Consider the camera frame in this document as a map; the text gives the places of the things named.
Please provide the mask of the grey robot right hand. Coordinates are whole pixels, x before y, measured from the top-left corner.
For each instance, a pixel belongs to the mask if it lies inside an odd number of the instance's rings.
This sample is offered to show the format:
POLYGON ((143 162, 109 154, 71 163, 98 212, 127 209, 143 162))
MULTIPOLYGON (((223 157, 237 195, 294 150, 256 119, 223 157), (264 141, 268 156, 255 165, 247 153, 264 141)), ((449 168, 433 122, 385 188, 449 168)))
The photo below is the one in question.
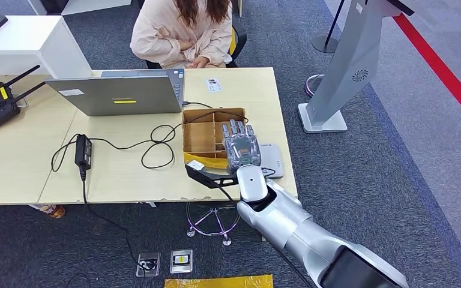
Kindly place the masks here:
POLYGON ((229 120, 223 124, 223 145, 227 157, 227 172, 235 173, 241 166, 261 165, 261 152, 251 125, 229 120))

